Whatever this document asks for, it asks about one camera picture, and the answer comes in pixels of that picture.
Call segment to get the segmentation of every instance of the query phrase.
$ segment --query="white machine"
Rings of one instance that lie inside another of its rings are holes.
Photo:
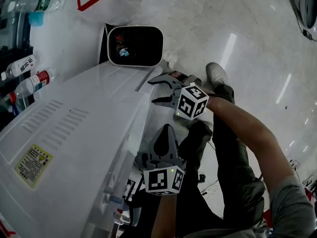
[[[23,238],[111,232],[162,68],[100,64],[0,133],[0,214]]]

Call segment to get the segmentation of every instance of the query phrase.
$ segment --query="yellow label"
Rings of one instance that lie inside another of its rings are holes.
[[[32,188],[52,158],[52,155],[33,144],[16,164],[14,171]]]

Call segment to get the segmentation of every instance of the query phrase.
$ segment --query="bottle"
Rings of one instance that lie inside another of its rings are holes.
[[[43,54],[40,51],[35,51],[32,55],[14,61],[9,64],[6,71],[1,73],[2,81],[10,80],[19,75],[36,68],[40,63],[43,62]]]
[[[55,79],[56,70],[47,68],[34,76],[24,79],[14,90],[10,93],[11,103],[14,104],[16,99],[23,99],[32,95],[34,92],[40,90]]]
[[[17,0],[9,3],[8,12],[53,12],[61,5],[61,0]]]

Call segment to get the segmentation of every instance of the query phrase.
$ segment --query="white floor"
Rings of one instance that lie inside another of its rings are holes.
[[[163,31],[165,50],[178,55],[175,69],[205,81],[205,65],[220,63],[236,104],[273,131],[286,157],[300,162],[301,180],[308,178],[317,169],[317,43],[301,34],[289,0],[150,1],[140,23]],[[317,39],[315,30],[310,33]],[[155,129],[172,123],[172,110],[155,107],[154,113],[147,140]],[[260,176],[254,155],[249,156]],[[201,171],[208,184],[217,180],[217,161],[209,145]],[[209,189],[207,203],[222,216],[218,183]]]

